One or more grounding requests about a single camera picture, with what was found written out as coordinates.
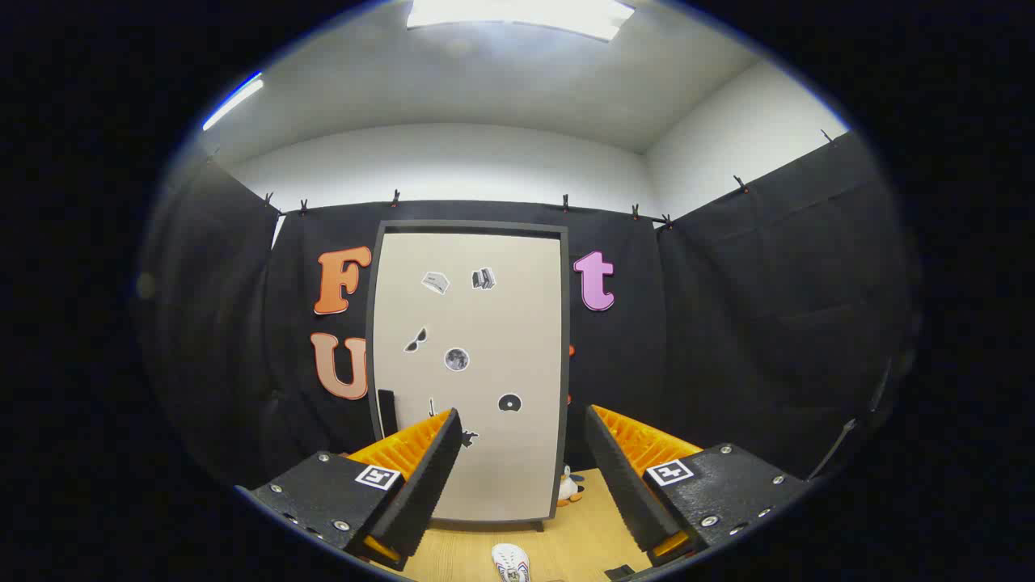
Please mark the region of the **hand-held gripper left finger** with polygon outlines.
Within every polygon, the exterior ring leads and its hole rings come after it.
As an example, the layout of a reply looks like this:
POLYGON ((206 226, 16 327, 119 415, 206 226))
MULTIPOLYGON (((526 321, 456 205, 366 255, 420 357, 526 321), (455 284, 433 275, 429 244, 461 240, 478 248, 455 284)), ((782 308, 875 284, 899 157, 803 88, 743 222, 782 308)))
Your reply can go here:
POLYGON ((463 441, 450 408, 352 454, 317 452, 256 487, 252 508, 342 559, 402 571, 428 529, 463 441))

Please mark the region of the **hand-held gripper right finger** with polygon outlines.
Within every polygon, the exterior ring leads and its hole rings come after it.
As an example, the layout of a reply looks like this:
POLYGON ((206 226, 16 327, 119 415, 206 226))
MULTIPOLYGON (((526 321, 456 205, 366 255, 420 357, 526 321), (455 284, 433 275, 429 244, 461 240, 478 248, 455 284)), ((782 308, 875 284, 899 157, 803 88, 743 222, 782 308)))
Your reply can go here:
POLYGON ((739 445, 703 449, 598 405, 585 409, 585 442, 654 568, 734 544, 812 489, 739 445))

